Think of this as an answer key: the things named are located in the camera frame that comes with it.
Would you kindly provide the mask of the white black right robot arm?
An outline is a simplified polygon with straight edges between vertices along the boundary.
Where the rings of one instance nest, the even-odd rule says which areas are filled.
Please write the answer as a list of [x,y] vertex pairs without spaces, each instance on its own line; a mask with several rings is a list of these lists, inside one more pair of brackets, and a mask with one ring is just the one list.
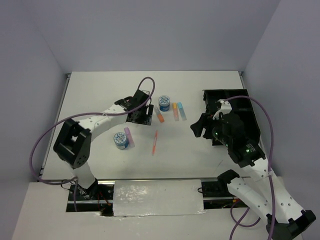
[[232,161],[250,176],[259,191],[248,186],[234,170],[218,176],[217,190],[223,196],[232,194],[242,200],[265,223],[271,239],[293,240],[316,220],[315,214],[303,209],[269,168],[265,153],[256,141],[248,138],[237,114],[203,113],[190,128],[195,137],[205,131],[208,139],[226,146]]

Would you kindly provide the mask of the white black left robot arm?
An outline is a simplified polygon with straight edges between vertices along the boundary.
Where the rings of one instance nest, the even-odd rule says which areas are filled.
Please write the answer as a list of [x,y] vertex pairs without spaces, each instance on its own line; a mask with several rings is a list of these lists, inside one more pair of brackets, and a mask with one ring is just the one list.
[[153,105],[148,105],[150,100],[149,94],[138,89],[133,96],[115,101],[100,115],[79,121],[71,118],[63,123],[53,150],[71,167],[77,178],[77,190],[85,199],[95,198],[100,191],[88,164],[91,143],[109,129],[126,122],[151,125]]

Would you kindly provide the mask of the orange pen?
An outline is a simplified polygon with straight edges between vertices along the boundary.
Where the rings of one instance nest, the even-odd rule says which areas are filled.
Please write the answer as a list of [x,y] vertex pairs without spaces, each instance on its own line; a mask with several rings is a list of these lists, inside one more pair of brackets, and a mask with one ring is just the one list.
[[155,131],[155,135],[154,135],[154,139],[153,139],[153,146],[152,146],[152,155],[153,156],[156,151],[157,139],[158,139],[158,130]]

